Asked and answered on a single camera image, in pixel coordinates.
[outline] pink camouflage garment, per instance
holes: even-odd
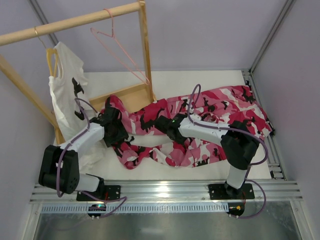
[[[129,113],[115,95],[111,95],[105,104],[120,110],[121,121],[128,133],[163,135],[154,126],[156,119],[159,116],[172,119],[178,113],[186,114],[189,98],[190,95],[184,95],[160,99],[133,113]],[[262,140],[272,131],[266,113],[257,104],[248,86],[224,86],[203,91],[192,107],[191,112],[206,122],[245,122],[250,133]],[[197,138],[189,137],[184,144],[169,142],[154,147],[133,145],[131,141],[132,138],[113,145],[118,159],[127,169],[136,168],[146,157],[172,167],[191,168],[226,160],[221,146]]]

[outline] white table surface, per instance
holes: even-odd
[[[140,82],[130,72],[88,72],[85,76],[90,80],[85,87],[90,98]],[[157,99],[190,94],[198,83],[201,84],[202,91],[245,84],[240,70],[152,72],[153,91]],[[152,147],[168,141],[167,136],[135,136],[132,144]],[[259,162],[264,155],[260,145],[252,162]],[[114,150],[108,148],[106,159],[89,163],[81,172],[97,175],[105,180],[225,180],[229,168],[227,160],[189,168],[171,167],[151,158],[144,158],[138,167],[128,170],[120,163]],[[267,162],[252,167],[248,178],[270,179]]]

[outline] wire hanger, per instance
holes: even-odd
[[[126,50],[122,47],[122,45],[120,44],[120,42],[118,41],[116,34],[115,34],[115,27],[114,27],[114,17],[112,16],[111,12],[109,9],[105,8],[104,10],[106,10],[110,16],[111,16],[111,20],[112,20],[112,30],[111,30],[111,35],[104,33],[102,31],[98,31],[96,30],[94,27],[90,28],[91,33],[94,35],[94,37],[102,44],[102,46],[104,46],[104,48],[119,62],[121,63],[126,69],[128,69],[133,75],[135,75],[141,82],[143,82],[146,85],[150,84],[149,79],[146,77],[146,75],[139,69],[139,67],[137,66],[137,64],[135,63],[135,61],[129,56],[129,54],[126,52]],[[105,35],[107,37],[110,37],[112,39],[115,40],[116,44],[121,48],[121,50],[123,51],[123,53],[130,59],[131,63],[134,65],[134,68],[142,74],[142,76],[145,78],[145,80],[143,80],[141,77],[139,77],[136,73],[133,72],[133,70],[128,67],[124,62],[122,62],[117,55],[111,51],[111,49],[98,37],[98,34],[102,34]]]
[[[47,48],[44,41],[41,40],[41,38],[38,35],[37,29],[36,27],[34,27],[34,32],[36,34],[36,36],[38,37],[38,39],[40,40],[40,42],[42,43],[42,45],[45,48],[46,51],[46,61],[48,63],[48,67],[49,67],[49,72],[50,72],[50,76],[53,76],[54,78],[56,77],[57,74],[57,66],[58,66],[58,51],[55,48]],[[51,58],[52,58],[52,54],[54,54],[55,56],[55,63],[54,63],[54,71],[52,69],[52,63],[51,63]]]

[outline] wooden clothes rack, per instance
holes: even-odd
[[[156,97],[153,95],[151,64],[149,54],[149,39],[148,26],[146,15],[146,3],[143,0],[129,3],[122,6],[117,6],[109,9],[112,16],[121,16],[133,12],[139,13],[139,24],[143,51],[143,61],[145,76],[149,79],[150,84],[136,84],[117,91],[108,92],[90,99],[90,103],[96,108],[101,109],[106,99],[110,95],[119,97],[127,109],[131,112],[137,111],[146,105],[152,103]],[[40,25],[35,28],[28,28],[8,34],[0,35],[0,46],[24,41],[27,39],[37,38],[42,35],[52,34],[66,29],[75,28],[78,26],[91,24],[111,18],[106,10],[89,13],[82,16],[72,17],[69,19],[52,22],[45,25]],[[59,129],[55,114],[40,100],[37,94],[26,84],[23,78],[15,71],[15,69],[6,61],[0,54],[0,69],[8,79],[41,111],[46,119],[53,125],[55,131],[56,142],[63,143],[65,140]]]

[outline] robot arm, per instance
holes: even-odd
[[[201,121],[200,117],[196,115],[191,115],[191,118],[194,122]],[[249,164],[256,154],[259,143],[243,133],[225,130],[225,128],[233,128],[249,132],[242,122],[217,124],[201,121],[201,124],[208,126],[208,128],[194,124],[185,114],[177,114],[173,119],[160,116],[155,127],[167,134],[171,140],[181,144],[191,137],[222,146],[227,161],[230,163],[225,189],[231,198],[235,198],[242,192]]]
[[[62,152],[67,148],[60,169],[60,190],[67,194],[74,191],[100,192],[104,188],[104,180],[98,176],[80,174],[78,159],[97,141],[103,139],[110,147],[128,138],[127,131],[121,120],[118,119],[119,113],[116,108],[106,107],[103,114],[90,120],[90,128],[84,134],[81,131],[79,133],[81,136],[78,138],[76,136],[76,140],[74,138],[59,146],[48,146],[43,155],[39,183],[42,186],[56,189],[57,164]],[[195,115],[192,115],[191,118],[193,121],[201,121]],[[201,121],[201,124],[218,129],[195,125],[185,114],[180,113],[173,119],[160,116],[155,122],[155,127],[180,144],[183,144],[187,138],[197,138],[222,146],[231,165],[225,188],[228,195],[233,198],[241,193],[249,164],[256,154],[259,143],[243,133],[219,129],[232,127],[248,132],[246,125],[241,122],[229,125]]]
[[[97,193],[95,195],[97,198],[103,196],[104,180],[98,176],[80,174],[79,158],[102,139],[110,147],[113,143],[129,137],[121,120],[118,119],[119,114],[118,109],[106,107],[103,114],[92,118],[89,127],[84,128],[73,139],[58,146],[49,145],[43,154],[39,184],[57,189],[58,162],[65,151],[60,166],[60,191],[67,194],[74,191],[87,191]]]

